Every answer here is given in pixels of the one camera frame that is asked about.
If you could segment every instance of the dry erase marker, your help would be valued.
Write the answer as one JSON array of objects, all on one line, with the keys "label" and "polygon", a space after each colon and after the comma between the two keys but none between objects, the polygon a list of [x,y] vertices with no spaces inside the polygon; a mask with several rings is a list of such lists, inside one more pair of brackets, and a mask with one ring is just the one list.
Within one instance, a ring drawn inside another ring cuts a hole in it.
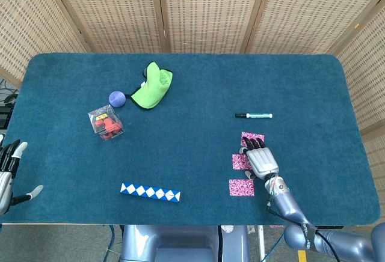
[{"label": "dry erase marker", "polygon": [[235,114],[235,118],[272,118],[273,114],[255,114],[255,113],[246,113],[246,114]]}]

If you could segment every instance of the table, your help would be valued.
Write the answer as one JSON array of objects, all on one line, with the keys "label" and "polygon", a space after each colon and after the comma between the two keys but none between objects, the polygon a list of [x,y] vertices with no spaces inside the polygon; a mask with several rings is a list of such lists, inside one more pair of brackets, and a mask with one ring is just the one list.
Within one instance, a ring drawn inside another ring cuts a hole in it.
[{"label": "table", "polygon": [[[157,107],[117,109],[126,133],[93,133],[87,113],[112,91],[131,93],[149,62],[174,73]],[[273,119],[235,118],[269,112]],[[49,53],[35,56],[5,142],[29,146],[14,194],[45,186],[0,222],[266,225],[267,194],[229,196],[241,132],[261,133],[315,225],[370,224],[377,193],[345,76],[331,55]],[[182,191],[179,203],[120,193],[121,183]]]}]

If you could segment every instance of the red toy inside box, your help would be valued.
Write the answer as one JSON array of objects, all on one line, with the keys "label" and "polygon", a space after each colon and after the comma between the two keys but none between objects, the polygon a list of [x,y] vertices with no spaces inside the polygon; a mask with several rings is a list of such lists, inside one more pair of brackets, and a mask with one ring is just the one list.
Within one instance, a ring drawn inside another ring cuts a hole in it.
[{"label": "red toy inside box", "polygon": [[104,140],[123,134],[122,122],[111,105],[106,105],[88,113],[94,132]]}]

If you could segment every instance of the pink card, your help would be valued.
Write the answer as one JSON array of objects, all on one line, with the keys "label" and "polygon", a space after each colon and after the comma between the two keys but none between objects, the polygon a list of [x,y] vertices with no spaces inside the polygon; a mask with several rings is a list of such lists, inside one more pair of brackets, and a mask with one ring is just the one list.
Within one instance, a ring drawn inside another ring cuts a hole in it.
[{"label": "pink card", "polygon": [[246,154],[233,154],[233,169],[251,170],[251,165]]},{"label": "pink card", "polygon": [[246,137],[248,139],[260,138],[260,139],[263,140],[263,142],[265,142],[265,136],[264,135],[248,133],[248,132],[242,132],[242,136],[241,136],[241,146],[242,147],[246,147],[246,143],[245,143],[245,141],[243,141],[242,137]]},{"label": "pink card", "polygon": [[230,196],[254,196],[252,180],[229,180]]}]

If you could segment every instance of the black fingertip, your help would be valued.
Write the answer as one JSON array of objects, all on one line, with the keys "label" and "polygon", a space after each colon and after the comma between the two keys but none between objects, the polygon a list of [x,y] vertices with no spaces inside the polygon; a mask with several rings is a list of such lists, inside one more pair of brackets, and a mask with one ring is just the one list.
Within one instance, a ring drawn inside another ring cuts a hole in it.
[{"label": "black fingertip", "polygon": [[254,146],[253,146],[253,144],[250,142],[250,140],[249,140],[248,138],[246,138],[246,137],[242,137],[242,139],[243,139],[243,141],[245,141],[245,143],[246,143],[246,146],[247,146],[247,148],[248,148],[249,150],[252,150],[252,149],[254,149]]},{"label": "black fingertip", "polygon": [[253,144],[254,148],[255,149],[258,149],[259,148],[259,144],[257,141],[255,141],[254,139],[250,139],[251,143]]},{"label": "black fingertip", "polygon": [[261,138],[257,138],[257,141],[258,141],[261,148],[266,148],[266,145]]}]

